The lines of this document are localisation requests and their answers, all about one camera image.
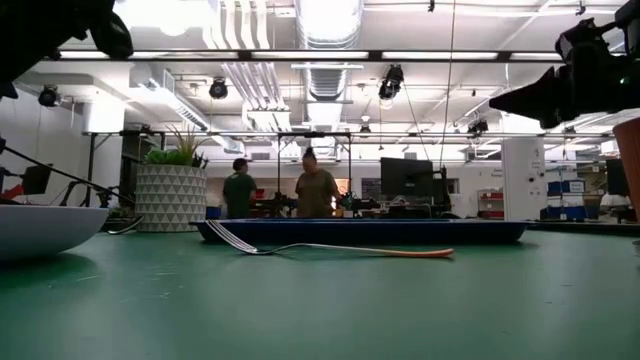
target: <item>olive shirt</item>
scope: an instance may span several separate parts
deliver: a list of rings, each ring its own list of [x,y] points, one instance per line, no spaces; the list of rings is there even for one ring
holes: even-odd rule
[[[227,218],[245,219],[251,214],[251,192],[256,183],[250,175],[234,173],[224,181],[222,194],[227,203]]]
[[[338,190],[336,181],[330,172],[319,169],[298,178],[296,193],[298,194],[298,217],[326,218],[333,213],[331,197]]]

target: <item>computer monitor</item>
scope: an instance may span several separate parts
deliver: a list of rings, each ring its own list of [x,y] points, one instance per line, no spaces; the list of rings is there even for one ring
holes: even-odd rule
[[[428,160],[381,158],[382,195],[433,196],[433,163]]]
[[[47,192],[51,170],[47,167],[36,165],[28,167],[22,175],[23,195],[41,195]]]

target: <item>silver fork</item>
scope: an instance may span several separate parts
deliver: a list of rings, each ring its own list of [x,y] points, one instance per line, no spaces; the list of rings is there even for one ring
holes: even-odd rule
[[[422,257],[422,258],[443,258],[449,257],[453,254],[453,249],[444,249],[437,251],[400,251],[400,250],[384,250],[384,249],[371,249],[351,246],[336,246],[336,245],[323,245],[323,244],[311,244],[311,243],[297,243],[291,245],[285,245],[273,250],[260,250],[255,248],[239,237],[235,236],[231,231],[227,230],[222,224],[215,220],[207,220],[207,226],[216,233],[222,240],[227,242],[234,248],[251,255],[272,255],[285,249],[293,247],[311,247],[317,249],[329,249],[329,250],[347,250],[357,251],[362,253],[374,253],[378,255],[396,256],[396,257]]]

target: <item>white geometric planter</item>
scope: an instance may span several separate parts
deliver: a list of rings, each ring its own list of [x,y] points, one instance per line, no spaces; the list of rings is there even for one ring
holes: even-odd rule
[[[144,216],[140,232],[197,231],[191,221],[204,221],[207,179],[203,169],[176,165],[138,167],[136,215]]]

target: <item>woman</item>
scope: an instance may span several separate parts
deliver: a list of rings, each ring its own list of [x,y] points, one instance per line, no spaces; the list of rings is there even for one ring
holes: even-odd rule
[[[333,213],[331,197],[340,200],[340,192],[333,175],[318,167],[318,160],[309,147],[302,156],[304,173],[298,178],[298,217],[326,218]]]

